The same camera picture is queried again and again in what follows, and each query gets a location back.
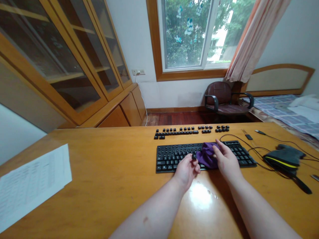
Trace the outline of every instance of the pink curtain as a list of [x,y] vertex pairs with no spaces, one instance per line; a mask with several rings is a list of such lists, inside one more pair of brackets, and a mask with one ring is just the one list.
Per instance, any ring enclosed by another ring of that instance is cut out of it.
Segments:
[[256,0],[225,79],[246,83],[291,0]]

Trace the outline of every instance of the checkered bedsheet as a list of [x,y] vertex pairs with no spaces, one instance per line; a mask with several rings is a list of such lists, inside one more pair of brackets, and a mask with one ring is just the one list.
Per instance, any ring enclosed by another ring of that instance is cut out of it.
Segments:
[[[319,123],[311,122],[306,117],[298,115],[288,109],[287,111],[283,111],[275,108],[279,103],[288,106],[296,98],[298,98],[298,96],[295,95],[255,97],[254,107],[262,110],[271,117],[281,120],[294,129],[309,134],[319,140]],[[243,100],[249,102],[249,98],[245,97]]]

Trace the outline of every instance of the white wall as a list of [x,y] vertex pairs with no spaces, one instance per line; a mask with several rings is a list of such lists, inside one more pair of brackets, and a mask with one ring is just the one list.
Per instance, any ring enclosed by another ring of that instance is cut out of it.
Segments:
[[[203,105],[207,86],[219,79],[156,82],[146,0],[107,0],[116,32],[121,43],[128,70],[144,69],[146,75],[137,76],[147,108],[192,107]],[[296,63],[319,71],[318,0],[292,0],[271,37],[257,68]],[[315,72],[305,92],[319,86],[319,72]]]
[[46,135],[2,104],[0,122],[0,165]]

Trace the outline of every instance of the office chair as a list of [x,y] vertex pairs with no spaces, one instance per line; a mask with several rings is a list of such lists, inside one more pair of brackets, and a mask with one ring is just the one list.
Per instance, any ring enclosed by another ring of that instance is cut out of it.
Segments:
[[[247,95],[249,106],[232,105],[233,95]],[[254,106],[254,97],[249,93],[232,93],[226,82],[217,81],[211,83],[205,92],[205,107],[217,114],[225,116],[245,115]]]

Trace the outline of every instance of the chair armrest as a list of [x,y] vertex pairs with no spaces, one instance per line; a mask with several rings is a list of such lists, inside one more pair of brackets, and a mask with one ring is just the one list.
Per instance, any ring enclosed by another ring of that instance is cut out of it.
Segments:
[[217,111],[218,111],[218,99],[217,99],[217,97],[214,96],[214,95],[205,95],[205,107],[207,109],[209,109],[209,110],[212,110],[212,109],[207,107],[207,98],[208,97],[212,97],[213,98],[213,100],[214,100],[214,110],[213,110],[213,112],[217,113]]
[[253,106],[254,106],[254,97],[252,96],[252,94],[249,94],[249,93],[232,93],[232,96],[233,95],[247,95],[249,97],[249,106],[248,106],[248,109],[251,109]]

